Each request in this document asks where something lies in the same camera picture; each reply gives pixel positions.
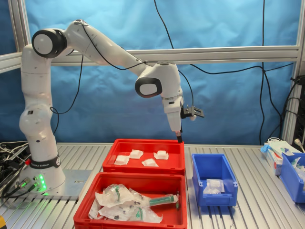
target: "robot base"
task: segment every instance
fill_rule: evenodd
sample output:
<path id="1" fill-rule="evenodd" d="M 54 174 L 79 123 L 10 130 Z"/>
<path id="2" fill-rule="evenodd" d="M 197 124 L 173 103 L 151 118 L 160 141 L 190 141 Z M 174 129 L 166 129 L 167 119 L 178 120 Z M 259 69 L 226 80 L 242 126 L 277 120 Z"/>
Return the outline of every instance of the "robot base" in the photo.
<path id="1" fill-rule="evenodd" d="M 44 193 L 36 191 L 30 192 L 24 197 L 30 198 L 52 198 L 52 199 L 71 199 L 77 200 L 83 193 L 83 188 L 89 178 L 92 170 L 77 170 L 77 169 L 64 169 L 63 173 L 66 176 L 62 185 L 52 190 L 46 190 Z M 24 192 L 24 189 L 16 192 L 16 195 Z"/>

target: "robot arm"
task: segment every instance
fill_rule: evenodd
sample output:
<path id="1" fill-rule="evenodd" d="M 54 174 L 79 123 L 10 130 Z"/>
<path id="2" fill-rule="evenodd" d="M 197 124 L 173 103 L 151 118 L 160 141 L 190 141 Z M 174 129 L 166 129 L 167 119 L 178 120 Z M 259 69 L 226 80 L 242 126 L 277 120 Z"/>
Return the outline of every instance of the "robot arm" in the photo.
<path id="1" fill-rule="evenodd" d="M 170 128 L 177 136 L 181 136 L 180 111 L 183 93 L 179 72 L 174 63 L 162 62 L 154 67 L 148 66 L 83 20 L 72 22 L 64 31 L 38 31 L 32 40 L 34 51 L 44 58 L 55 58 L 65 50 L 74 49 L 97 64 L 107 62 L 128 68 L 138 76 L 135 83 L 138 95 L 150 98 L 161 94 Z"/>
<path id="2" fill-rule="evenodd" d="M 189 111 L 192 109 L 182 109 L 180 76 L 174 63 L 159 62 L 154 67 L 148 66 L 83 20 L 72 22 L 66 30 L 40 30 L 34 34 L 32 44 L 23 48 L 21 57 L 25 110 L 19 125 L 29 142 L 31 160 L 30 166 L 20 173 L 20 180 L 30 181 L 28 186 L 35 185 L 37 189 L 32 191 L 35 193 L 61 187 L 65 181 L 50 125 L 51 61 L 74 49 L 98 64 L 121 65 L 135 73 L 138 76 L 135 90 L 141 97 L 160 94 L 170 128 L 179 142 L 182 142 L 181 117 L 200 116 L 200 113 Z"/>

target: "slotted aluminum table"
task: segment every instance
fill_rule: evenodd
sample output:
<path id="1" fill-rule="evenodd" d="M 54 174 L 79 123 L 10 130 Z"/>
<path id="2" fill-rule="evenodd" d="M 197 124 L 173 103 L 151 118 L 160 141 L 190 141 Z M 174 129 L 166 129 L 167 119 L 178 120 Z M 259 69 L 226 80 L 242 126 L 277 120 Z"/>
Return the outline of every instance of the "slotted aluminum table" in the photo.
<path id="1" fill-rule="evenodd" d="M 17 198 L 0 202 L 13 229 L 72 229 L 73 216 L 112 144 L 59 143 L 65 169 L 91 169 L 80 200 Z M 295 204 L 258 146 L 185 145 L 189 229 L 305 229 L 305 204 Z M 237 206 L 199 208 L 192 182 L 191 153 L 224 153 L 238 180 Z"/>

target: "green led light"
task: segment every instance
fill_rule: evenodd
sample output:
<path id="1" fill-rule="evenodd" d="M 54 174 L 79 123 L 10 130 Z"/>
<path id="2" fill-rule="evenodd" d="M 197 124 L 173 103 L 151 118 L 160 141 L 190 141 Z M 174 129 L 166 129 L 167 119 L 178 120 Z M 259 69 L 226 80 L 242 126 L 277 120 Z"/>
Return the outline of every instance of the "green led light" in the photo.
<path id="1" fill-rule="evenodd" d="M 45 185 L 45 182 L 44 182 L 44 179 L 43 179 L 43 176 L 41 174 L 39 174 L 39 178 L 40 178 L 40 182 L 42 184 L 42 187 L 43 187 L 43 190 L 41 191 L 44 191 L 47 189 L 46 185 Z"/>

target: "small plastic container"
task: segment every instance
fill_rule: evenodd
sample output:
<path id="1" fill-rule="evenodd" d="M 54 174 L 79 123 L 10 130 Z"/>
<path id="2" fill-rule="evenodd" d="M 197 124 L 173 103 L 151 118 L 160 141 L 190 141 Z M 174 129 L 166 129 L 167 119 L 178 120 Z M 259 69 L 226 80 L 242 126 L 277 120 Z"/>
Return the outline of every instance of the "small plastic container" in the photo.
<path id="1" fill-rule="evenodd" d="M 164 197 L 179 191 L 180 207 L 177 209 L 176 204 L 152 206 L 151 209 L 158 216 L 163 216 L 160 224 L 90 219 L 88 212 L 95 200 L 95 192 L 102 193 L 111 184 L 123 184 L 151 198 Z M 185 198 L 185 178 L 181 175 L 101 172 L 96 175 L 77 209 L 73 218 L 74 225 L 76 229 L 187 229 Z"/>
<path id="2" fill-rule="evenodd" d="M 224 154 L 192 154 L 193 183 L 199 206 L 236 206 L 238 184 Z M 204 194 L 207 179 L 224 181 L 224 193 Z"/>
<path id="3" fill-rule="evenodd" d="M 118 155 L 129 156 L 133 149 L 144 152 L 140 159 L 130 159 L 128 164 L 123 166 L 114 165 Z M 168 153 L 168 160 L 155 160 L 153 153 L 159 150 Z M 143 166 L 142 161 L 150 158 L 154 159 L 159 167 Z M 184 144 L 174 140 L 117 139 L 104 160 L 103 171 L 184 175 Z"/>
<path id="4" fill-rule="evenodd" d="M 283 156 L 282 173 L 280 178 L 285 185 L 287 192 L 289 193 L 291 199 L 295 203 L 305 203 L 305 191 L 304 182 L 296 173 L 295 169 L 292 167 L 291 162 L 296 158 L 300 157 L 298 164 L 305 165 L 305 154 L 304 153 L 294 153 L 294 156 Z"/>

